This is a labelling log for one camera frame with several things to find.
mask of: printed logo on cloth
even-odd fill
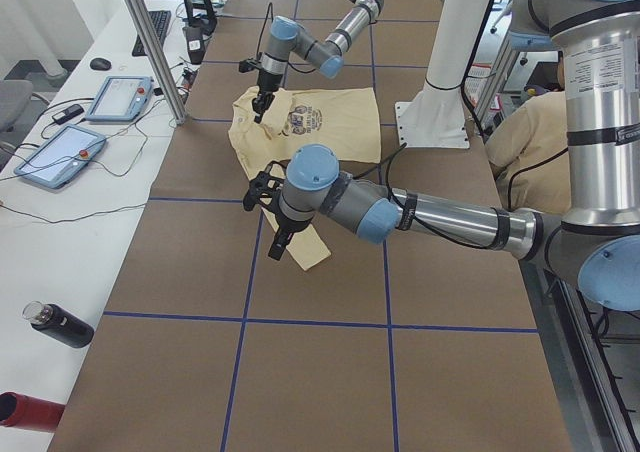
[[[304,135],[320,130],[322,112],[308,105],[297,105],[291,112],[282,130],[282,135]]]

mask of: brown table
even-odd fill
[[[303,272],[258,211],[229,145],[256,75],[266,4],[324,36],[346,0],[230,0],[106,306],[51,452],[571,450],[517,262],[396,232],[384,246],[315,220],[332,256]],[[422,87],[439,0],[386,0],[333,81],[394,103]],[[405,150],[402,188],[499,205],[482,142]],[[344,163],[357,172],[366,165]],[[372,180],[378,180],[372,174]]]

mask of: folded cloth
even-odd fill
[[[280,89],[261,124],[254,122],[251,107],[257,93],[258,88],[251,87],[234,102],[229,129],[247,178],[253,179],[272,160],[290,159],[306,144],[323,144],[340,160],[380,161],[380,119],[373,89]],[[265,214],[277,229],[273,214]],[[297,233],[287,249],[303,270],[331,255],[312,226]]]

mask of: table surface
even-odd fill
[[[329,259],[302,272],[288,254],[267,257],[273,232],[242,211],[247,180],[227,133],[232,102],[256,81],[237,62],[253,55],[270,1],[320,37],[349,9],[229,0],[49,450],[570,450],[508,254],[400,232],[373,246],[318,216]],[[440,13],[439,0],[385,0],[338,77],[289,71],[284,86],[372,87],[386,155],[394,104],[421,89]],[[470,142],[403,151],[392,183],[498,205],[482,141]]]
[[[176,17],[176,12],[184,13],[180,4],[182,1],[176,0],[147,1],[149,10],[171,10],[173,21],[163,47],[170,67],[182,62],[181,56],[188,57],[181,20]],[[146,57],[131,56],[135,37],[133,22],[123,5],[52,104],[93,97],[107,76],[153,77],[155,74]],[[91,70],[89,62],[95,57],[110,60],[112,69]],[[178,78],[182,67],[172,72]],[[151,100],[145,112],[158,99]],[[50,121],[50,114],[41,118],[25,142],[42,143],[40,131]],[[89,164],[72,183],[58,191],[45,190],[22,179],[9,179],[21,163],[14,157],[0,174],[0,179],[7,179],[0,181],[0,200],[7,207],[51,220],[144,204],[173,135],[174,124],[166,101],[161,102],[139,123],[149,140],[126,176],[114,177],[98,164]],[[123,127],[86,122],[81,126],[105,135]],[[55,130],[49,127],[47,134]],[[132,128],[126,134],[109,139],[96,159],[116,173],[124,172],[142,141],[143,136]],[[20,149],[19,153],[26,156],[29,149]],[[95,327],[141,214],[140,208],[50,225],[0,209],[0,334],[5,344],[0,349],[0,384],[3,391],[67,402],[88,349],[72,349],[31,330],[21,317],[22,308],[32,300],[56,303]],[[46,433],[0,428],[0,450],[43,451],[51,437]]]

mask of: person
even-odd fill
[[[507,210],[527,207],[562,215],[571,207],[561,52],[558,83],[561,90],[527,100],[485,144],[500,201]]]

